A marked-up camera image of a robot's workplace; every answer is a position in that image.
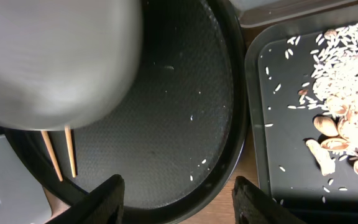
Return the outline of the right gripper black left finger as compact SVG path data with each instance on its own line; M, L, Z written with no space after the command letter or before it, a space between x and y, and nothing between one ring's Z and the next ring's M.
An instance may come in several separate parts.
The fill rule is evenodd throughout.
M125 182L113 175L47 224L121 224L124 214Z

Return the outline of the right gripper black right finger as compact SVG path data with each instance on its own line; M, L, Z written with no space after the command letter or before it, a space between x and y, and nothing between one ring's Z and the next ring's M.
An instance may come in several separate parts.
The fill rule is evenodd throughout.
M305 224L243 176L232 190L235 224Z

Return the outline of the wooden chopstick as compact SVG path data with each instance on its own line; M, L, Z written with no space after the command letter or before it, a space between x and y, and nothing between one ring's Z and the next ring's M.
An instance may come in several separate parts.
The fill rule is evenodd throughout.
M47 151L48 151L48 154L50 156L50 159L51 159L51 162L53 164L53 167L55 169L56 175L57 175L59 181L62 182L63 181L62 173L60 171L58 161L57 161L55 152L53 150L52 142L51 142L51 140L49 138L48 132L44 131L44 130L41 130L41 135L42 135L42 138L44 140L44 143L45 143L45 146L47 148Z
M76 165L75 165L75 153L73 149L73 141L72 141L71 129L69 125L65 126L65 137L67 142L68 157L70 161L71 175L73 178L75 178L77 176Z

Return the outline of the grey round plate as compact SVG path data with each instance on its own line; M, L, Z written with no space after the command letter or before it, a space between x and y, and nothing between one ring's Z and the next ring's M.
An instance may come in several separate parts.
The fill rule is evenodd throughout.
M0 126L100 120L134 82L142 34L136 0L0 0Z

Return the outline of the food scraps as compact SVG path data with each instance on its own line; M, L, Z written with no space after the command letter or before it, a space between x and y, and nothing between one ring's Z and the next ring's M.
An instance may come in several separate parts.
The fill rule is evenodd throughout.
M358 22L328 29L315 42L311 82L301 84L295 108L320 109L313 126L322 139L307 139L305 145L323 176L344 160L358 175Z

